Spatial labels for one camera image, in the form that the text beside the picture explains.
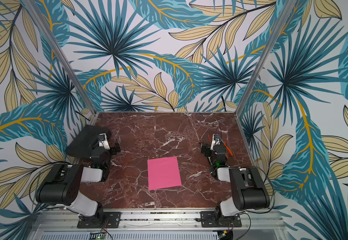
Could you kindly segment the pink square paper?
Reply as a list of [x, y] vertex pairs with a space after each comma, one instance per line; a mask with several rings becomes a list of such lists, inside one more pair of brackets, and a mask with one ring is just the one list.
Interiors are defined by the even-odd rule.
[[182, 185], [177, 157], [148, 160], [149, 190], [160, 190]]

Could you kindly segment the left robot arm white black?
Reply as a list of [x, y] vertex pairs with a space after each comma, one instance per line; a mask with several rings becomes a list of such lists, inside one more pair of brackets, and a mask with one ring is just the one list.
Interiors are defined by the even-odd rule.
[[110, 147], [107, 141], [96, 141], [88, 145], [70, 145], [66, 152], [72, 157], [88, 161], [90, 166], [54, 165], [38, 187], [36, 201], [52, 208], [64, 207], [78, 214], [79, 229], [104, 229], [109, 225], [117, 227], [119, 214], [106, 214], [101, 203], [81, 193], [80, 185], [106, 181], [110, 172], [109, 161], [112, 156], [121, 152], [120, 144], [115, 143]]

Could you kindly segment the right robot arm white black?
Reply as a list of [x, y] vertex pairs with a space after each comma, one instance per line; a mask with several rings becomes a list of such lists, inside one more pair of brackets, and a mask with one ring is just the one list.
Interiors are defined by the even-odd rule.
[[212, 220], [218, 225], [233, 223], [246, 210], [260, 210], [270, 206], [270, 197], [255, 167], [233, 168], [228, 160], [227, 146], [221, 144], [201, 144], [201, 153], [208, 158], [211, 176], [230, 184], [231, 197], [217, 204], [214, 213], [201, 217], [202, 221]]

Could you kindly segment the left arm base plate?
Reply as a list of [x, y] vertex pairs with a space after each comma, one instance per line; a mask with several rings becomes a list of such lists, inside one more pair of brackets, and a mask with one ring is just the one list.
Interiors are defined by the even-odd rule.
[[78, 229], [117, 229], [121, 212], [104, 212], [91, 217], [79, 216]]

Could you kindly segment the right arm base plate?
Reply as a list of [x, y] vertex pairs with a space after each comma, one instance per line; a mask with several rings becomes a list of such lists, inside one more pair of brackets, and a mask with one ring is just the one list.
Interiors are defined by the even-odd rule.
[[226, 217], [217, 211], [202, 211], [200, 212], [200, 218], [197, 218], [196, 221], [200, 222], [203, 228], [242, 227], [240, 217]]

